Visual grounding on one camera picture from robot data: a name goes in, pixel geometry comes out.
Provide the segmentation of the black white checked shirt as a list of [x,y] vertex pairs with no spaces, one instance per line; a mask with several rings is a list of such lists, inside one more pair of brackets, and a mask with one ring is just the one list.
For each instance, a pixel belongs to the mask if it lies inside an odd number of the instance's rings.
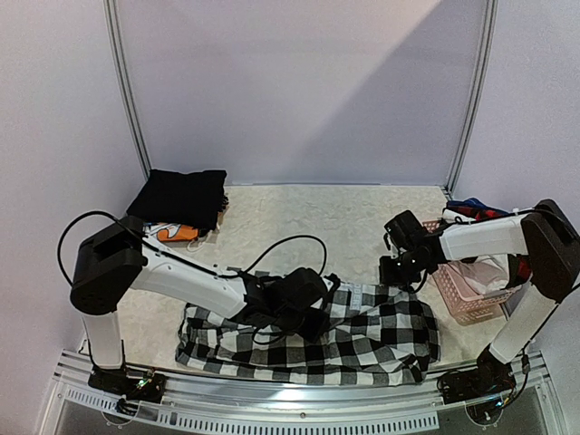
[[325,280],[330,328],[315,343],[272,327],[229,322],[189,304],[179,327],[176,363],[259,381],[311,385],[399,386],[424,380],[440,358],[428,304],[397,287]]

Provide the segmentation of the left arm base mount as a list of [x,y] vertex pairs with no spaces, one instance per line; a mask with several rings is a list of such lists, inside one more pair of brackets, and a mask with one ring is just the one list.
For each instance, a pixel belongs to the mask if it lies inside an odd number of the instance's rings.
[[94,366],[88,385],[103,392],[124,396],[128,401],[160,403],[168,378],[153,370],[133,370],[125,366],[105,370]]

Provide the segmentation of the black t-shirt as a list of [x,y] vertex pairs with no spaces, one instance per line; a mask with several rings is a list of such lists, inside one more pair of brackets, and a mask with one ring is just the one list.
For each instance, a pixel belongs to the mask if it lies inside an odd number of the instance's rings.
[[126,213],[145,222],[213,230],[227,203],[226,177],[223,169],[191,173],[152,169]]

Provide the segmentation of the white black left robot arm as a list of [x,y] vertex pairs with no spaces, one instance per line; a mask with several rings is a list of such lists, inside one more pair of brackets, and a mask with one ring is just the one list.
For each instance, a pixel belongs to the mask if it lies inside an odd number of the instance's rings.
[[69,279],[70,300],[81,313],[93,363],[116,393],[134,386],[124,365],[117,308],[131,290],[149,291],[195,305],[228,321],[273,328],[316,342],[330,327],[326,312],[332,281],[311,268],[287,275],[254,275],[207,266],[146,235],[136,217],[114,218],[83,240]]

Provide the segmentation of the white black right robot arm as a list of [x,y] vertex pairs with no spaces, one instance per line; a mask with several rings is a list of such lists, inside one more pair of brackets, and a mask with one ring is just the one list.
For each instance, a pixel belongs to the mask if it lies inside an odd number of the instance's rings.
[[510,363],[579,286],[579,234],[553,199],[510,212],[480,201],[450,201],[428,230],[409,210],[389,220],[380,260],[387,286],[408,287],[448,265],[471,291],[489,296],[526,288],[486,352]]

